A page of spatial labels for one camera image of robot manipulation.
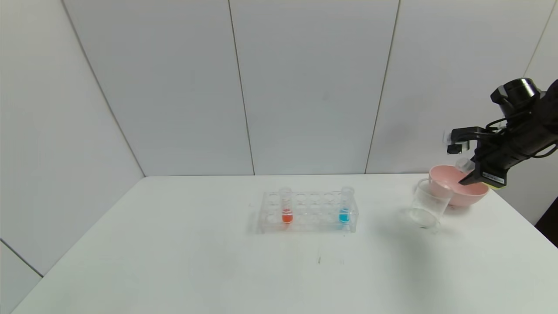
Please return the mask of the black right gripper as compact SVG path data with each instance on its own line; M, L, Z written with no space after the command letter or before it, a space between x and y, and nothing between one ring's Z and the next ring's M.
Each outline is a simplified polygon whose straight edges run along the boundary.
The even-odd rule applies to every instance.
M509 169L539 152L536 137L480 137L476 141L475 168L460 179L460 185L483 182L494 188L506 187Z

